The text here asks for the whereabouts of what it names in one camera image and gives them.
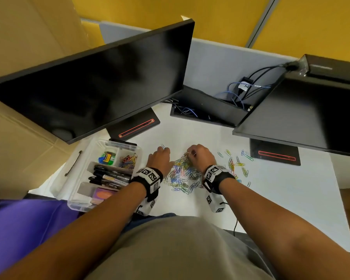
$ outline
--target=person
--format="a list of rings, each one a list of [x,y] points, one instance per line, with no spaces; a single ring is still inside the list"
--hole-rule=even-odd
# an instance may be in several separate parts
[[[215,157],[200,144],[188,152],[201,173],[216,165]],[[149,155],[150,171],[165,177],[172,166],[168,148],[158,147]],[[133,180],[4,271],[0,280],[272,279],[254,250],[198,217],[147,218],[121,234],[149,195],[145,182]],[[223,194],[280,277],[350,280],[350,254],[325,234],[235,179],[219,180],[214,191]]]

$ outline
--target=left hand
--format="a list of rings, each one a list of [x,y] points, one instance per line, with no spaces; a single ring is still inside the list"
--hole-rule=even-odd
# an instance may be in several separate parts
[[[162,146],[159,146],[156,152],[149,155],[146,167],[158,169],[161,171],[163,178],[165,178],[174,164],[174,161],[170,162],[170,149],[168,147],[163,149]]]

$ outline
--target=hand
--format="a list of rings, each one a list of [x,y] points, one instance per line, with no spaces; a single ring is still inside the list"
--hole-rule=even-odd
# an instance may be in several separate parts
[[[193,166],[201,173],[205,174],[206,168],[210,165],[216,165],[214,155],[205,146],[198,144],[188,148],[188,156]]]
[[[146,166],[158,169],[165,178],[174,164],[174,161],[170,162],[170,149],[168,147],[163,149],[162,146],[159,146],[156,152],[149,155]]]

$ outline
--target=box of paper clips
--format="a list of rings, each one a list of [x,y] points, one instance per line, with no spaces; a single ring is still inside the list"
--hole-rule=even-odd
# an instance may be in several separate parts
[[[97,140],[88,146],[87,158],[67,205],[87,212],[128,185],[140,169],[142,150],[125,141]]]

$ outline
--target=gray shirt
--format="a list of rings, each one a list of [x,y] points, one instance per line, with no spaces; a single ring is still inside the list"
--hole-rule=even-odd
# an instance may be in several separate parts
[[[198,217],[149,221],[124,233],[86,277],[93,279],[271,279],[262,258]]]

